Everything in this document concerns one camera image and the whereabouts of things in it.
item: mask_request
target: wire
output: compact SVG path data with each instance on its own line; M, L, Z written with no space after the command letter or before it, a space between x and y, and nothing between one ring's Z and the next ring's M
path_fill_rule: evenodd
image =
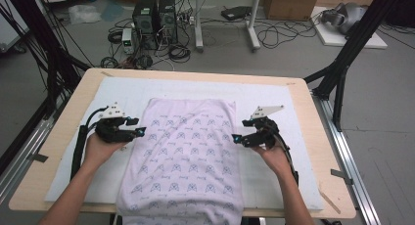
M159 50L160 50L160 48L161 48L162 43L160 43L160 42L158 41L158 44L159 44L160 46L159 46L159 49L158 49L158 50L156 50L156 57L157 57L157 58L159 58L160 60L162 60L162 61L164 61L164 62L168 63L168 64L171 66L171 68L173 69L173 71L174 71L174 65L173 65L170 61L165 60L165 59L163 59L163 58L159 57Z
M204 0L204 1L202 2L201 7L198 9L198 11L195 13L195 15L197 15L197 14L198 14L198 12L202 9L202 7L204 6L205 2L206 2L206 0Z
M101 60L100 67L101 68L118 68L119 63L118 60L115 58L116 53L118 52L119 48L121 47L122 43L122 32L126 26L132 22L132 19L124 19L122 21L116 22L115 26L108 30L108 41L111 43L109 48L109 56L105 57Z
M389 37L393 38L394 40L396 40L396 41L398 41L398 42L402 43L403 45L405 45L405 46L407 46L407 47L412 48L412 49L414 49L414 50L415 50L415 47L413 47L413 46L411 46L411 45L409 45L409 44L407 44L407 43L405 43L405 42L403 42L403 41L401 41L401 40L397 39L396 37L394 37L394 36L392 36L392 35L390 35L390 34L388 34L388 33L384 32L384 31L380 30L379 28L378 28L378 30L379 30L379 31L381 31L382 33L384 33L386 36L389 36Z
M399 33L403 33L403 34L415 34L415 28L408 28L408 27L403 27L403 26L395 26L392 24L382 24L381 28L385 29L385 30L394 30L396 32Z
M64 31L67 33L67 35L69 36L70 40L73 42L73 44L75 44L75 46L77 47L77 49L79 50L79 52L83 55L83 57L86 59L86 61L89 63L89 66L94 67L94 65L92 64L92 62L88 59L88 57L85 55L85 53L82 51L82 49L80 48L80 46L76 43L76 41L73 39L72 35L67 31L66 27L62 24L61 21L58 20L58 18L56 17L54 11L49 7L51 4L49 2L49 0L46 0L46 2L41 1L42 5L45 9L48 10L49 13L52 14L53 19L55 20L56 24L59 24L61 27L57 28L58 34L60 34L60 39L61 39L61 43L64 45L65 50L67 51L67 53L69 53L69 50L67 48L64 36L61 32L61 28L64 29Z
M89 126L89 122L91 121L92 117L94 117L94 115L95 115L96 113L99 113L99 112L103 112L103 111L105 111L107 108L108 108L108 106L106 106L105 108L100 108L100 109L97 109L97 110L95 110L93 113L91 113L91 114L89 115L88 119L86 120L85 126L88 128L88 126Z
M298 36L300 37L314 37L317 34L317 30L314 25L306 25L303 22L277 22L271 24L269 22L257 22L267 25L267 28L261 30L257 33L258 40L262 43L263 47L267 49L277 48L279 45L293 41ZM267 42L267 36L269 33L274 33L276 35L275 42Z
M212 37L211 36L211 33L210 33L210 31L208 31L208 30L204 30L204 29L202 29L202 33L204 33L204 32L208 32L208 35L203 35L205 38L211 38L214 42L212 43L212 44L210 44L210 45L208 45L207 44L207 47L210 47L210 48L218 48L218 47L222 47L222 46L225 46L225 45L228 45L228 44L231 44L231 43L234 43L234 42L236 42L236 41L238 41L239 39L240 39L240 37L241 37L241 33L240 33L240 28L238 28L238 26L237 25L235 25L235 23L240 23L240 25L242 25L241 24L241 22L244 22L246 19L245 18L243 18L243 19L241 19L240 21L237 21L237 22L228 22L228 21L221 21L221 20L216 20L216 19L212 19L212 18L203 18L203 19L207 19L207 21L205 21L205 22L201 22L201 23L223 23L223 24L225 24L225 25L232 25L232 26L235 26L236 27L236 29L237 29L237 31L238 31L238 37L237 37L237 39L235 39L235 40L231 40L231 41L228 41L228 42L225 42L225 43L222 43L221 45L218 45L218 46L212 46L212 45L214 45L215 43L216 43L216 39L214 38L214 37Z
M182 45L172 45L168 49L168 57L176 63L186 63L190 60L190 50Z
M13 18L13 13L12 13L12 10L10 10L9 3L7 2L7 0L3 0L3 1L6 3L7 9L9 10L9 12L8 12L9 17Z

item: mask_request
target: wooden table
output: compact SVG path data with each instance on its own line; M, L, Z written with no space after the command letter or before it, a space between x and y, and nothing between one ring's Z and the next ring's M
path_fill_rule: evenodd
M330 169L339 170L320 117L305 82L300 78L267 77L213 73L172 71L120 70L91 68L70 98L55 124L40 154L49 157L44 163L34 161L10 200L13 210L45 211L52 204L44 198L54 179L65 148L75 134L77 125L94 98L104 77L137 77L169 80L216 81L287 86L299 119L303 140L314 170L324 209L312 211L318 218L352 218L355 208L344 179L331 175ZM81 211L115 213L114 204L86 203ZM281 210L244 209L244 216L283 217Z

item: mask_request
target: metal frame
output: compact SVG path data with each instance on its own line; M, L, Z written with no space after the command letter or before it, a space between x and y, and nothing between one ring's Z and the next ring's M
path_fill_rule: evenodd
M346 137L343 132L337 130L335 123L332 121L333 108L330 101L319 100L319 105L324 113L325 120L329 127L331 137L335 143L338 156L340 157L345 174L347 178L353 179L353 184L350 186L359 203L360 211L363 215L366 224L374 225L381 224L378 214L376 213L375 207L369 198L369 194L366 191L363 180L360 177L359 170L354 162L353 156L351 155L348 147Z
M315 96L323 100L328 100L330 93L337 87L333 121L338 131L342 131L341 115L347 71L396 2L397 0L373 0L362 20L353 26L354 30L338 57L329 66L304 79L310 83L323 77L318 87L312 90Z
M256 36L254 29L256 10L259 5L259 0L253 1L253 8L251 10L251 19L246 22L248 35L250 36L251 42L253 43L253 52L260 48L259 40ZM204 51L204 39L202 36L202 24L201 24L201 0L196 0L196 15L195 15L195 41L196 49L198 52Z
M13 189L13 186L20 180L21 176L25 174L31 162L32 156L36 155L40 147L48 137L52 127L55 124L53 116L48 119L42 119L32 131L31 135L23 145L20 152L9 164L9 167L0 177L0 204L6 199L8 194Z

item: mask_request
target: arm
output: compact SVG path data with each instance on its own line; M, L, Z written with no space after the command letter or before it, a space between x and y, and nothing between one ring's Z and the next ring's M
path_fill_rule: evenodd
M85 158L64 192L39 221L39 224L75 224L95 172L126 143L108 144L95 133L86 143Z
M265 150L261 147L255 147L253 150L260 154L266 164L277 175L283 195L284 213L287 225L314 224L311 215L302 200L299 187L291 172L284 150L279 145L278 141L276 141L274 148L269 149L267 147Z

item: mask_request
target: white object on desk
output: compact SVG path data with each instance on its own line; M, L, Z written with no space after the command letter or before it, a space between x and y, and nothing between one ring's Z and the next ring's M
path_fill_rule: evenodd
M328 8L325 7L314 7L311 16L314 17L327 9ZM318 17L317 20L315 18L311 19L311 21L313 23L315 22L318 36L325 46L344 46L346 44L345 36L329 22L320 22L320 17ZM374 49L386 49L387 47L388 45L378 36L378 34L376 34L376 32L373 33L372 38L370 38L364 46L364 48Z
M284 105L281 111L271 114L269 118L276 121L281 130L281 136L283 136L287 145L291 147L293 163L300 175L300 191L307 208L311 210L323 208L290 91L287 87L107 77L102 81L81 123L85 123L89 114L114 101L118 101L126 115L141 117L149 100L152 98L222 99L235 101L237 104L238 134L242 135L253 133L254 128L244 127L242 120L249 119L258 105L264 107ZM66 149L45 201L55 201L69 182L76 135L77 133ZM115 203L132 144L128 146L126 151L117 151L98 170L88 190L86 202ZM282 209L283 201L277 177L268 168L263 159L253 150L242 146L239 158L245 208Z

